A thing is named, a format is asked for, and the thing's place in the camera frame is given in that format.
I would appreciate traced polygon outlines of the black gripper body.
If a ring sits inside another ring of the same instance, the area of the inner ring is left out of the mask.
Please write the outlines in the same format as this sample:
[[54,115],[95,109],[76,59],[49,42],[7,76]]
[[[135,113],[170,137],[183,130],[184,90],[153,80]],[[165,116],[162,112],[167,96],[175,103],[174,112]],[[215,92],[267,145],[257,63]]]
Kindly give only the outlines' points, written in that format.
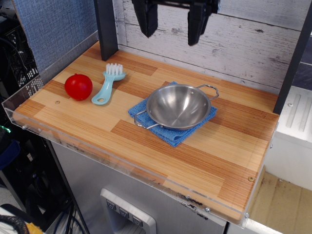
[[160,4],[184,9],[190,9],[191,6],[203,6],[211,8],[212,13],[218,13],[220,10],[220,0],[146,0],[146,3]]

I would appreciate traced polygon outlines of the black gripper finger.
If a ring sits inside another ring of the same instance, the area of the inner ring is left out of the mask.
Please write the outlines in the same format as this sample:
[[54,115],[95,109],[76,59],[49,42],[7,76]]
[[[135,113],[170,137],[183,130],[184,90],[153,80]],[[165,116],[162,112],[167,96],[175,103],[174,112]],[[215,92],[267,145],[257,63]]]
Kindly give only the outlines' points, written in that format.
[[190,5],[188,13],[188,44],[193,46],[199,42],[204,34],[212,7],[207,3],[194,3]]
[[133,0],[132,4],[140,29],[149,38],[158,27],[157,4],[152,0]]

